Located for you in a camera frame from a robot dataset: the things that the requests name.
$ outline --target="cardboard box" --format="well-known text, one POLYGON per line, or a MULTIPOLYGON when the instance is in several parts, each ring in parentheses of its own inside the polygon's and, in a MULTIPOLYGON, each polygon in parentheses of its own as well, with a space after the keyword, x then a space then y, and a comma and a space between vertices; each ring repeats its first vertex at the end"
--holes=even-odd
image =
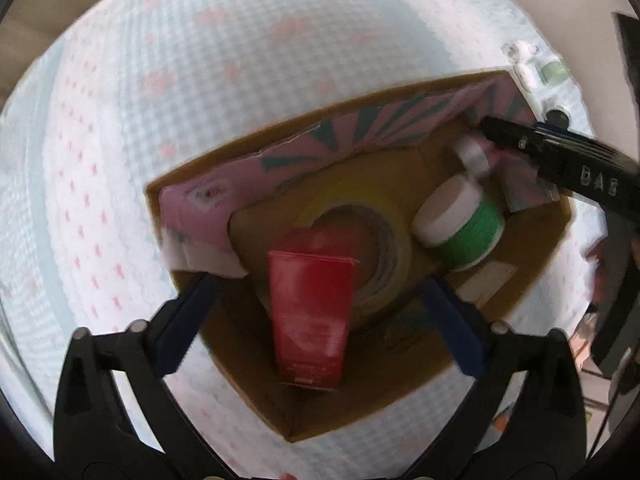
MULTIPOLYGON (((475 74, 380 92, 237 140, 151 183, 146 190, 150 211, 159 226, 158 195, 164 186, 187 181, 223 161, 258 152, 318 121, 419 92, 441 92, 501 75, 504 73, 475 74)), ((430 164, 431 181, 425 182, 426 186, 435 187, 458 171, 456 161, 442 151, 445 144, 439 136, 431 136, 419 150, 430 164)), ((446 278, 454 288, 466 285, 468 294, 481 298, 482 312, 489 320, 503 319, 535 283, 563 238, 570 219, 571 210, 564 197, 514 214, 507 218, 502 240, 485 262, 446 278), (498 270, 509 269, 508 274, 498 273, 504 284, 498 283, 496 288, 495 281, 500 278, 494 278, 494 290, 490 294, 471 290, 478 288, 477 283, 467 285, 476 273, 496 274, 495 269, 485 269, 492 263, 498 270)), ((433 257, 420 248, 414 250, 414 264, 408 286, 426 269, 434 270, 433 257)), ((174 272, 173 277, 181 288, 189 281, 190 274, 174 272)), ((393 330, 393 336, 389 336, 388 326, 381 326, 350 338, 337 391, 316 392, 282 384, 276 370, 271 321, 255 296, 251 280, 222 282, 220 301, 212 305, 202 328, 204 341, 212 359, 239 395, 270 428, 290 442, 335 430, 371 415, 420 388, 451 365, 450 355, 437 333, 409 327, 393 330)))

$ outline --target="screw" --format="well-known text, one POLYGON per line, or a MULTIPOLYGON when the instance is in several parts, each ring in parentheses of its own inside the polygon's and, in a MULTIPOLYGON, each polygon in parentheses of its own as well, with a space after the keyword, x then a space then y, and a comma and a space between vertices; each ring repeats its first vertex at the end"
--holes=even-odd
POLYGON ((134 334, 139 334, 141 332, 144 332, 145 329, 146 329, 146 321, 144 319, 135 320, 129 325, 129 328, 127 328, 127 330, 129 330, 130 332, 133 332, 134 334))
POLYGON ((511 332, 511 327, 504 321, 494 321, 491 323, 491 332, 497 335, 505 335, 507 332, 511 332))
POLYGON ((89 329, 85 326, 81 326, 80 328, 76 328, 72 335, 73 339, 81 340, 84 336, 89 335, 89 329))

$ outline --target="white paper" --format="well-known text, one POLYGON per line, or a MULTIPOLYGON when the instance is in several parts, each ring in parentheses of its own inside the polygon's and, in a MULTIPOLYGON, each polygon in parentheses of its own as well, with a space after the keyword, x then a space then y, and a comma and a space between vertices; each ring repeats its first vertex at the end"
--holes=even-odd
POLYGON ((488 262, 482 269, 466 280, 456 291, 463 301, 483 306, 500 288, 509 281, 518 267, 495 260, 488 262))

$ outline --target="blue gripper pad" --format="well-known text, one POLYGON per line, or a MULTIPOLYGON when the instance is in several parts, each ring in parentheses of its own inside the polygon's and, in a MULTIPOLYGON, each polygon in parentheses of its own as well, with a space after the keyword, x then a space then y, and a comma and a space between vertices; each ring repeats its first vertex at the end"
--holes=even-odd
POLYGON ((463 374, 478 378, 484 373, 491 329, 471 303, 460 300, 444 280, 422 282, 422 304, 434 328, 444 339, 463 374))

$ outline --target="teal stripe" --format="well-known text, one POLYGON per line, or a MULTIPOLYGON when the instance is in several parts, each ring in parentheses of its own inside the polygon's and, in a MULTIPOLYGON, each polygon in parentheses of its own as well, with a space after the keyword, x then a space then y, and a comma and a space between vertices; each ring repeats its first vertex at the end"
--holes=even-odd
POLYGON ((425 137, 427 137, 431 132, 419 132, 417 134, 413 134, 407 137, 403 137, 402 139, 394 140, 394 142, 390 142, 386 145, 386 147, 391 148, 393 146, 407 146, 409 144, 413 144, 414 142, 420 142, 425 137))
POLYGON ((400 117, 402 117, 405 113, 407 113, 411 108, 413 108, 415 105, 419 104, 423 100, 424 100, 424 95, 418 95, 418 96, 414 97, 413 99, 409 99, 407 102, 405 102, 401 107, 398 108, 398 110, 396 110, 391 115, 391 117, 389 117, 386 120, 386 123, 383 124, 382 128, 380 128, 380 131, 378 133, 376 133, 376 136, 382 135, 385 132, 385 130, 388 129, 388 127, 391 126, 391 124, 396 122, 400 117))
POLYGON ((486 89, 485 93, 489 97, 489 109, 487 110, 487 115, 493 115, 495 110, 495 94, 497 92, 496 84, 492 84, 489 88, 486 89))
POLYGON ((282 181, 276 186, 276 193, 280 193, 281 191, 284 191, 285 189, 287 189, 287 187, 293 186, 294 184, 299 183, 301 180, 304 180, 305 178, 313 174, 314 174, 313 171, 305 171, 305 173, 300 173, 299 175, 292 176, 291 178, 288 178, 287 180, 282 181))
POLYGON ((302 162, 309 162, 312 160, 318 160, 314 156, 262 156, 260 163, 264 171, 275 170, 276 168, 282 168, 289 166, 290 164, 301 164, 302 162))
POLYGON ((430 117, 432 115, 435 115, 443 111, 449 105, 450 102, 451 102, 451 97, 444 99, 444 101, 440 101, 438 104, 433 105, 431 108, 429 108, 426 112, 423 112, 420 115, 415 116, 407 124, 403 124, 396 130, 392 131, 390 134, 387 134, 386 137, 391 137, 396 133, 398 133, 400 130, 403 130, 404 128, 408 128, 409 126, 412 126, 412 124, 415 124, 423 119, 426 119, 427 117, 430 117))
POLYGON ((466 117, 466 120, 469 122, 469 124, 477 125, 480 122, 478 120, 478 106, 468 108, 463 115, 466 117))
POLYGON ((338 141, 335 139, 334 122, 324 121, 311 131, 311 136, 322 142, 332 152, 338 151, 338 141))
POLYGON ((511 101, 511 104, 509 105, 509 109, 507 110, 507 119, 513 119, 517 117, 520 111, 524 107, 528 107, 528 106, 529 105, 525 101, 524 97, 522 97, 521 94, 516 94, 516 97, 514 97, 513 101, 511 101))
POLYGON ((353 143, 360 142, 365 135, 367 135, 373 121, 379 115, 382 107, 369 107, 362 108, 358 111, 358 124, 356 125, 356 132, 353 134, 353 143))

